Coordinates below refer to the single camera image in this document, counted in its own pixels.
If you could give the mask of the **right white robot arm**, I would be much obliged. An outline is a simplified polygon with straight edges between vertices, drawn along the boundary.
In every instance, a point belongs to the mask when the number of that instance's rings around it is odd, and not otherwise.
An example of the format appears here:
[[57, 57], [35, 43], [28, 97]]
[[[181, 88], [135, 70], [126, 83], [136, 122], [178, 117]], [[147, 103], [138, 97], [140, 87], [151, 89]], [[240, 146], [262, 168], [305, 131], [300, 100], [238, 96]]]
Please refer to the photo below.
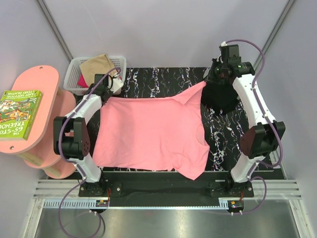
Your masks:
[[277, 167], [283, 159], [281, 139], [285, 123], [277, 121], [268, 109], [257, 84], [261, 71], [255, 71], [248, 61], [243, 62], [239, 52], [239, 39], [222, 42], [220, 56], [212, 59], [203, 79], [202, 104], [217, 112], [228, 113], [241, 102], [249, 129], [240, 139], [241, 155], [231, 169], [225, 184], [229, 196], [237, 196], [251, 181], [255, 168], [265, 165]]

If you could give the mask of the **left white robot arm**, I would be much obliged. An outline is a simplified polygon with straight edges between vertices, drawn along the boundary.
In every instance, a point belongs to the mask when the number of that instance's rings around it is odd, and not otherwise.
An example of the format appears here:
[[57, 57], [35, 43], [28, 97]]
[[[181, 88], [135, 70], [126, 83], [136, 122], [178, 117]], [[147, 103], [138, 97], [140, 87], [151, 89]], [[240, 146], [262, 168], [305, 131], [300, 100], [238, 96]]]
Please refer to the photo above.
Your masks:
[[87, 123], [114, 95], [115, 83], [123, 83], [119, 73], [96, 74], [95, 83], [86, 91], [80, 103], [70, 113], [53, 120], [53, 150], [80, 173], [84, 182], [91, 183], [90, 191], [95, 196], [106, 193], [107, 184], [101, 181], [101, 170], [90, 154], [90, 137]]

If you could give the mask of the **light pink t shirt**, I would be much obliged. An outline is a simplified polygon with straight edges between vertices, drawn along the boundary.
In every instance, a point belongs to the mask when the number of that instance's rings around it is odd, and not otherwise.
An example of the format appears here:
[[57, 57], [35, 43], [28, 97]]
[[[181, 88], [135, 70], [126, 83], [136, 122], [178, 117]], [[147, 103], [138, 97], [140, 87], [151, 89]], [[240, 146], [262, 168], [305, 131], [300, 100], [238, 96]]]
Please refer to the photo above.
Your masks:
[[93, 160], [100, 167], [176, 170], [195, 180], [210, 147], [201, 117], [200, 82], [165, 98], [112, 97], [101, 108]]

